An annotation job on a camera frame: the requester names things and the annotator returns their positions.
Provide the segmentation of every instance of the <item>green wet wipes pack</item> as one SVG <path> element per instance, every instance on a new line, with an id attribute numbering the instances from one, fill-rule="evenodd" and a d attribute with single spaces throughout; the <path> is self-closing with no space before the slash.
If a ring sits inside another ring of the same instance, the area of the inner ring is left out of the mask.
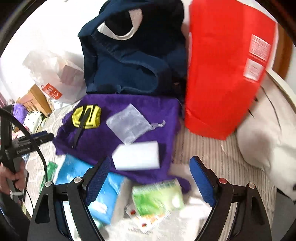
<path id="1" fill-rule="evenodd" d="M 55 172 L 57 170 L 57 167 L 58 167 L 58 165 L 55 164 L 54 162 L 51 162 L 51 161 L 48 162 L 48 164 L 47 164 L 47 178 L 48 178 L 49 181 L 53 180 Z M 40 185 L 39 193 L 41 193 L 44 184 L 45 184 L 45 177 L 43 176 L 43 180 L 42 180 L 42 183 Z"/>
<path id="2" fill-rule="evenodd" d="M 140 216 L 162 215 L 184 207 L 181 186 L 177 179 L 133 187 L 132 198 Z"/>

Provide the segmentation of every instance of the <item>blue gripper pad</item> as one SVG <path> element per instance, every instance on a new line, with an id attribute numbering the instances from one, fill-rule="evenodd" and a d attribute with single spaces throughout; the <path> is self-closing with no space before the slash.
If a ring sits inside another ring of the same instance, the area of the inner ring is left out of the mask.
<path id="1" fill-rule="evenodd" d="M 202 198 L 211 207 L 214 207 L 216 204 L 216 199 L 214 198 L 214 187 L 194 157 L 190 159 L 189 167 Z"/>
<path id="2" fill-rule="evenodd" d="M 91 180 L 87 188 L 87 196 L 85 198 L 86 206 L 89 206 L 91 202 L 94 202 L 106 180 L 111 167 L 111 158 L 106 157 L 106 159 L 101 164 L 100 168 L 96 172 L 95 176 Z"/>

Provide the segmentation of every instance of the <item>person's hand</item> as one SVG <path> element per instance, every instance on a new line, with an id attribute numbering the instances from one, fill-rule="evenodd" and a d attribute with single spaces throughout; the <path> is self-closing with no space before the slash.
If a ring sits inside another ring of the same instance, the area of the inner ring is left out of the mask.
<path id="1" fill-rule="evenodd" d="M 10 194 L 10 188 L 8 186 L 7 180 L 15 181 L 15 187 L 19 190 L 24 190 L 26 187 L 25 181 L 25 163 L 21 162 L 20 171 L 16 174 L 13 174 L 8 168 L 0 164 L 0 192 L 5 193 L 7 195 Z"/>

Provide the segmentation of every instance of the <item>wooden headboard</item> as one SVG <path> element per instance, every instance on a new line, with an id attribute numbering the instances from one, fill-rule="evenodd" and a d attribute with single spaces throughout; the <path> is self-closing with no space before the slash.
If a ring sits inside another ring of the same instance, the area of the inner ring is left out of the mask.
<path id="1" fill-rule="evenodd" d="M 28 111 L 40 111 L 46 117 L 52 113 L 45 95 L 37 85 L 33 85 L 28 94 L 17 100 L 17 103 L 24 105 Z"/>

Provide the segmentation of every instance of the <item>metal bolt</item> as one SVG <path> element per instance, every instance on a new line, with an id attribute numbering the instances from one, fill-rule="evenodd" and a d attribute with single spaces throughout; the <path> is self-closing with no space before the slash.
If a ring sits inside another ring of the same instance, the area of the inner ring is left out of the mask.
<path id="1" fill-rule="evenodd" d="M 225 178 L 219 178 L 219 182 L 221 184 L 226 184 L 227 183 L 227 180 Z"/>
<path id="2" fill-rule="evenodd" d="M 45 183 L 45 186 L 48 188 L 48 187 L 50 187 L 52 185 L 52 182 L 46 182 Z"/>
<path id="3" fill-rule="evenodd" d="M 254 183 L 249 183 L 249 188 L 251 188 L 251 189 L 255 189 L 255 184 Z"/>
<path id="4" fill-rule="evenodd" d="M 80 183 L 81 181 L 82 181 L 82 178 L 81 177 L 74 178 L 74 182 L 75 183 Z"/>

